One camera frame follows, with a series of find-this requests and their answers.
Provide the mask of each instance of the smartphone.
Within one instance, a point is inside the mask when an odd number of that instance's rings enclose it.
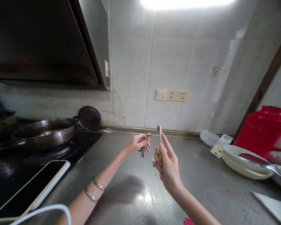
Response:
[[[51,161],[0,208],[0,222],[12,221],[36,209],[70,167],[67,160]]]

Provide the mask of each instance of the woman's left hand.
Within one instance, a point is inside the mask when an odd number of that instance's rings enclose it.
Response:
[[[150,139],[146,140],[145,134],[137,134],[134,135],[129,142],[129,144],[123,149],[128,156],[132,155],[133,153],[136,153],[139,149],[142,149],[145,145],[147,145],[146,152],[150,152]]]

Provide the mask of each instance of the stove burner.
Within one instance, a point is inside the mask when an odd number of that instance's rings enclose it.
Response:
[[[52,160],[65,160],[68,159],[80,149],[81,140],[73,139],[65,145],[59,146],[50,151],[42,154],[34,154],[28,158],[24,158],[23,162],[29,167],[41,167],[45,166]]]

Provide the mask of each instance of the white charging cable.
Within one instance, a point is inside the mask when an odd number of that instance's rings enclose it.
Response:
[[[18,225],[18,224],[22,223],[23,221],[25,221],[25,220],[27,220],[27,219],[29,219],[29,218],[37,215],[37,214],[40,214],[40,213],[43,213],[43,212],[46,212],[46,211],[49,211],[49,210],[53,210],[53,209],[62,210],[66,214],[66,217],[67,217],[67,220],[68,220],[68,225],[71,225],[70,211],[69,211],[67,206],[62,205],[62,204],[50,205],[50,206],[46,206],[46,207],[40,208],[38,210],[35,210],[35,211],[23,216],[22,218],[16,220],[15,222],[11,223],[10,225]]]

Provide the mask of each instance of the silver bracelet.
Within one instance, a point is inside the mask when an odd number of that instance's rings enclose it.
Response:
[[[105,190],[105,188],[101,187],[101,186],[96,182],[95,178],[93,179],[93,182],[94,182],[94,184],[95,184],[101,191],[104,191],[104,190]]]
[[[92,200],[92,202],[97,203],[99,201],[99,199],[95,199],[87,190],[87,186],[85,187],[84,192],[86,193],[86,195],[89,197],[90,200]]]

